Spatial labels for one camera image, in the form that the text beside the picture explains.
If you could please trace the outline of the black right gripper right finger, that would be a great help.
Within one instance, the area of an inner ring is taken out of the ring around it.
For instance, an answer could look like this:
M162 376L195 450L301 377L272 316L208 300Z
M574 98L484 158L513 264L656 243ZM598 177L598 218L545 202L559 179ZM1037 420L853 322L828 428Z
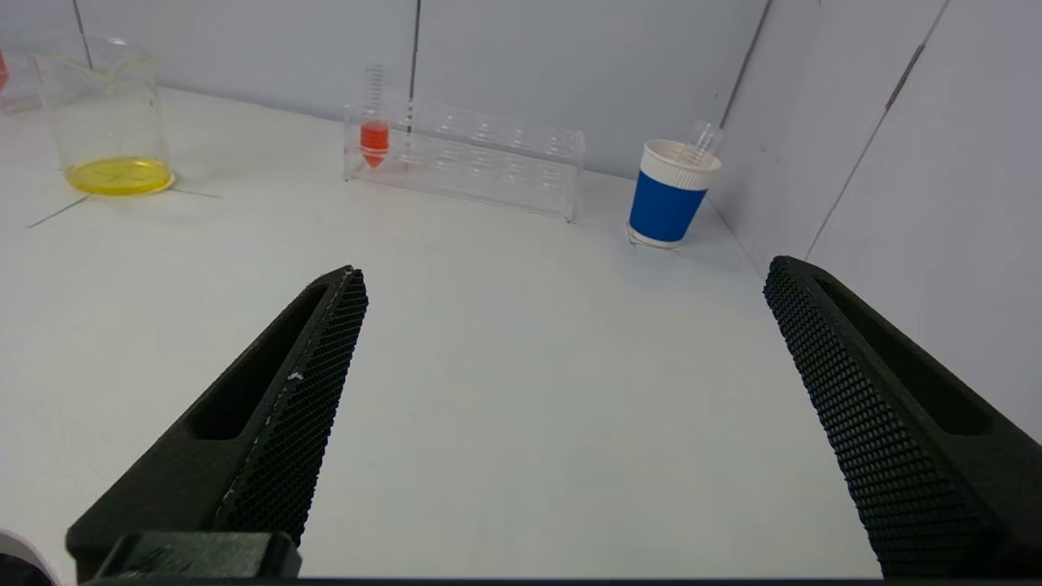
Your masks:
M763 293L882 573L1039 579L1039 443L829 272L774 257Z

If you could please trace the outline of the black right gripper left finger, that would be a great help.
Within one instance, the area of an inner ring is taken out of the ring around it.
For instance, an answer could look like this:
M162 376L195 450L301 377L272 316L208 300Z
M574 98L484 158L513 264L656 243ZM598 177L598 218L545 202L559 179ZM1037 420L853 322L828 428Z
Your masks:
M309 283L67 531L79 581L139 531L299 544L369 304L346 265Z

